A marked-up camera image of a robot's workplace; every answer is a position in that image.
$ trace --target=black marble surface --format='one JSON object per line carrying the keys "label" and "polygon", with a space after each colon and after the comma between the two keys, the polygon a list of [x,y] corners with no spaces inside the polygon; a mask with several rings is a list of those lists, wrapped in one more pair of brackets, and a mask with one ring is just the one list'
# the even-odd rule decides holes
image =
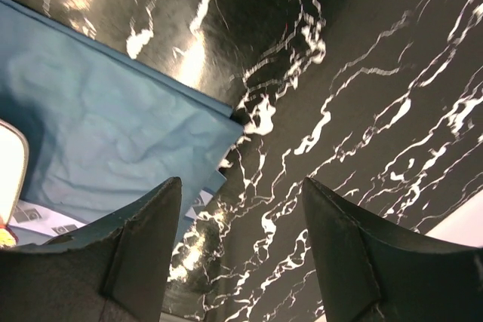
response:
{"label": "black marble surface", "polygon": [[483,184],[483,0],[16,0],[236,108],[228,182],[174,251],[164,310],[323,315],[313,176],[426,233]]}

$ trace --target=red and yellow object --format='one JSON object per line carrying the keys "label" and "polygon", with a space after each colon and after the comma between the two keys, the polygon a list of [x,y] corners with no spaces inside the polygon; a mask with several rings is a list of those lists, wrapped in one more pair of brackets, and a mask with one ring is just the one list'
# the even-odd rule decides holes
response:
{"label": "red and yellow object", "polygon": [[12,248],[16,245],[17,236],[7,226],[0,226],[0,249]]}

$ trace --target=folded cloth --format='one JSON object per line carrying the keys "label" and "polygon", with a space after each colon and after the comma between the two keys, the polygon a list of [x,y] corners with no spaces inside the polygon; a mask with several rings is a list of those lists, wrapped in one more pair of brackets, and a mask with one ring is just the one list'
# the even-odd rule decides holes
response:
{"label": "folded cloth", "polygon": [[22,199],[93,222],[171,176],[180,220],[242,134],[227,106],[0,0],[0,118],[30,147]]}

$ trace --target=black plastic part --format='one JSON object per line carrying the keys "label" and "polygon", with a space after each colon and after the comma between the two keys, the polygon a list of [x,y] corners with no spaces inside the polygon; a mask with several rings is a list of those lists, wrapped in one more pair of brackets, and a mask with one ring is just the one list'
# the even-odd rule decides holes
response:
{"label": "black plastic part", "polygon": [[181,181],[43,246],[0,250],[0,321],[158,322]]}
{"label": "black plastic part", "polygon": [[311,179],[303,205],[328,322],[483,320],[483,249],[411,232]]}

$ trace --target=marble countertop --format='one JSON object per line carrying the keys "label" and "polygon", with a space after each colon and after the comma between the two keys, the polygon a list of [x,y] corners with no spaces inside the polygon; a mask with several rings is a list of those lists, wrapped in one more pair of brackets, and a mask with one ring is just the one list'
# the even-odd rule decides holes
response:
{"label": "marble countertop", "polygon": [[323,315],[312,176],[427,233],[483,189],[483,0],[15,0],[235,108],[228,178],[174,251],[164,310]]}

